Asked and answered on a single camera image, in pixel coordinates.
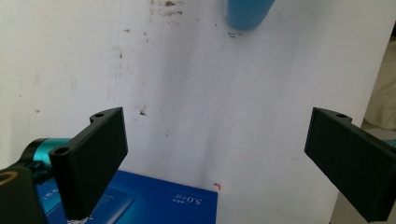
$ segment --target blue box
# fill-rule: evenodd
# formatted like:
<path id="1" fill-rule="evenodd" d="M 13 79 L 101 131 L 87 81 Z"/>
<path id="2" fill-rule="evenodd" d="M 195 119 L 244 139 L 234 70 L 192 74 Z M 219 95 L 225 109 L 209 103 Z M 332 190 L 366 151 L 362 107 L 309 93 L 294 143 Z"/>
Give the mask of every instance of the blue box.
<path id="1" fill-rule="evenodd" d="M 49 224 L 66 223 L 55 181 L 37 186 Z M 87 224 L 215 224 L 218 194 L 117 171 Z"/>

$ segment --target blue package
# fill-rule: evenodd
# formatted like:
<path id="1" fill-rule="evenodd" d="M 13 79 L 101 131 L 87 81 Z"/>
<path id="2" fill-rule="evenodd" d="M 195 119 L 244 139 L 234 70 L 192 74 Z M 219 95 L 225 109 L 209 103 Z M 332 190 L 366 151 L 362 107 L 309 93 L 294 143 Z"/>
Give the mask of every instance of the blue package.
<path id="1" fill-rule="evenodd" d="M 227 23 L 238 30 L 251 30 L 259 26 L 275 0 L 224 0 Z"/>
<path id="2" fill-rule="evenodd" d="M 56 183 L 37 192 L 49 224 L 66 223 Z M 84 223 L 215 224 L 217 201 L 216 192 L 117 171 Z"/>

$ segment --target white backdrop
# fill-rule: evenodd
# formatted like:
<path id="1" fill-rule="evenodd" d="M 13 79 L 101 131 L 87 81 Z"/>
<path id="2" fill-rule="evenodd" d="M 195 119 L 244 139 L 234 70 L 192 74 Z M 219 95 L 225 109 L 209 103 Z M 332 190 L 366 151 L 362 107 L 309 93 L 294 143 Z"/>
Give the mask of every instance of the white backdrop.
<path id="1" fill-rule="evenodd" d="M 0 1 L 0 167 L 123 106 L 121 169 L 219 191 L 218 223 L 329 223 L 304 154 L 313 106 L 360 125 L 393 0 L 276 0 L 235 31 L 220 0 Z"/>

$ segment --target red mark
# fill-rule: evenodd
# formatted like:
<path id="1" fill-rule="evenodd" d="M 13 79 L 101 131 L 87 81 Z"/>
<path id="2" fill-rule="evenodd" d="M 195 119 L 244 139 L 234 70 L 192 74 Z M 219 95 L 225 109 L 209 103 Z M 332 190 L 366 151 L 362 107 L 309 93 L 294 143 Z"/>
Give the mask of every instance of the red mark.
<path id="1" fill-rule="evenodd" d="M 216 187 L 218 187 L 218 190 L 221 190 L 221 184 L 219 184 L 219 183 L 214 183 L 213 185 L 216 186 Z"/>

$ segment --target black plastic bracket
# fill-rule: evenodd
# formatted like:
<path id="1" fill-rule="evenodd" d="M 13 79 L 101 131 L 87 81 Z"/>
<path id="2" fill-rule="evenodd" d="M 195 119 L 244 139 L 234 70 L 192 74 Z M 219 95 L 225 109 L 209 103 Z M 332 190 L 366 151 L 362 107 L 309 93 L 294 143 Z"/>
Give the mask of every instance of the black plastic bracket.
<path id="1" fill-rule="evenodd" d="M 0 170 L 0 222 L 47 223 L 35 184 L 55 175 L 66 218 L 89 217 L 128 153 L 122 108 L 90 117 L 91 124 L 67 144 L 49 152 L 52 170 L 33 161 L 45 139 L 37 139 L 21 158 Z"/>
<path id="2" fill-rule="evenodd" d="M 314 108 L 305 153 L 368 222 L 385 221 L 396 199 L 394 148 L 351 121 Z"/>

